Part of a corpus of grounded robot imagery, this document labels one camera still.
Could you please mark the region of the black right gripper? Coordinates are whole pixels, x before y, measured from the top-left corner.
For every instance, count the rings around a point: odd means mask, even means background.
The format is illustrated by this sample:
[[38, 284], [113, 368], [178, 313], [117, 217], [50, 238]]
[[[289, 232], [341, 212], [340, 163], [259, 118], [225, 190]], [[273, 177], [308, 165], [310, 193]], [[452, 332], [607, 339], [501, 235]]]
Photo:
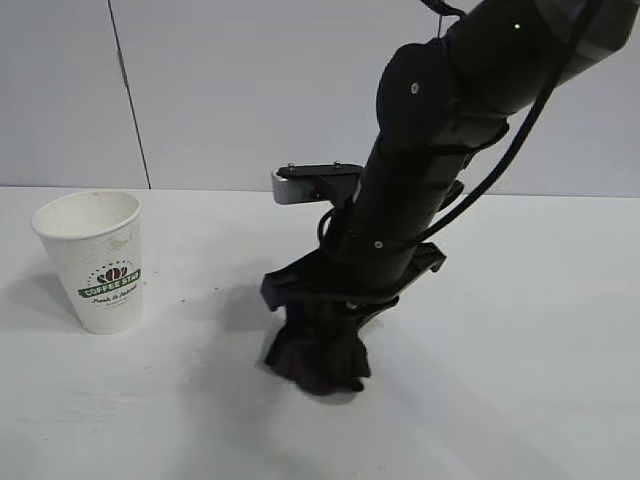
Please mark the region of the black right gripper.
[[326, 340], [331, 336], [331, 303], [338, 303], [341, 351], [351, 350], [359, 331], [381, 313], [394, 308], [400, 294], [426, 272], [437, 272], [446, 256], [432, 243], [419, 246], [401, 275], [387, 270], [348, 265], [315, 250], [287, 267], [264, 276], [260, 293], [275, 311], [286, 306], [283, 328], [287, 340]]

